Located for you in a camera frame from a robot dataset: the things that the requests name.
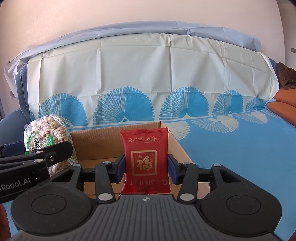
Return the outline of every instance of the red plastic bag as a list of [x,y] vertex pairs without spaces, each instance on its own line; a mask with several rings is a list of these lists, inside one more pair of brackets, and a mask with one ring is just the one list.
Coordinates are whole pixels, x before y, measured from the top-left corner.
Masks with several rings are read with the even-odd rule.
[[168,128],[121,131],[126,157],[122,194],[170,193]]

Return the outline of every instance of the wall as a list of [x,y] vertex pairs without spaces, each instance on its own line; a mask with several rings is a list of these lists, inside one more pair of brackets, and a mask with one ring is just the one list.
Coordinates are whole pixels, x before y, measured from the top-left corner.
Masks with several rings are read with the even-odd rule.
[[95,26],[178,20],[229,27],[261,40],[262,52],[284,62],[284,37],[276,0],[5,0],[0,7],[0,96],[5,114],[18,107],[3,68],[20,51]]
[[296,8],[287,0],[278,0],[285,41],[285,64],[296,69]]

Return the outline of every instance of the corrugated cardboard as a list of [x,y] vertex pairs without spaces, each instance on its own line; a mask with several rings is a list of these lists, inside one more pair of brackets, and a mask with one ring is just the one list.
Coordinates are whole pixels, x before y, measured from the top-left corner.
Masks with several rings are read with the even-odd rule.
[[[113,126],[101,129],[91,129],[83,131],[73,131],[71,136],[75,147],[78,162],[83,168],[94,167],[103,161],[115,161],[123,153],[121,142],[121,130],[132,129],[155,129],[166,127],[163,122],[151,122],[128,126]],[[192,162],[187,153],[183,150],[174,136],[169,132],[168,154],[172,154],[179,163]],[[181,185],[175,185],[170,179],[171,194],[177,197]],[[116,198],[121,193],[122,181],[119,184],[112,183]],[[95,198],[94,183],[84,183],[84,193],[91,198]],[[199,183],[198,198],[203,198],[209,192],[207,183]]]

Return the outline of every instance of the bedsheet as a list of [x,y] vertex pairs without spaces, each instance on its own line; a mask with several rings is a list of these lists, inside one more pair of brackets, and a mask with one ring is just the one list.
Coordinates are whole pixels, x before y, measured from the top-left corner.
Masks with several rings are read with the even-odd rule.
[[193,36],[129,34],[32,57],[27,90],[33,118],[57,114],[70,129],[89,129],[255,110],[279,83],[269,59],[246,48]]
[[185,23],[179,21],[139,21],[116,23],[66,34],[44,44],[31,47],[19,53],[18,56],[7,63],[4,68],[4,75],[12,93],[17,96],[16,75],[31,57],[47,50],[72,43],[107,36],[135,33],[169,33],[199,36],[203,38],[216,39],[254,51],[261,50],[261,43],[259,39],[245,33],[232,30],[230,28],[215,27],[198,23]]
[[262,109],[165,122],[200,168],[219,163],[273,194],[282,218],[275,233],[287,241],[296,228],[296,128]]

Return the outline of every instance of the crosshair marking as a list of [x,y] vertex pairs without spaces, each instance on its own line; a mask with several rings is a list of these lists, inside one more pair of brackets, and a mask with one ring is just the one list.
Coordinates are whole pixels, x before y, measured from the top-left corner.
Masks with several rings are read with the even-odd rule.
[[149,198],[149,197],[143,197],[142,200],[143,200],[144,202],[148,202],[148,201],[151,200],[151,198]]

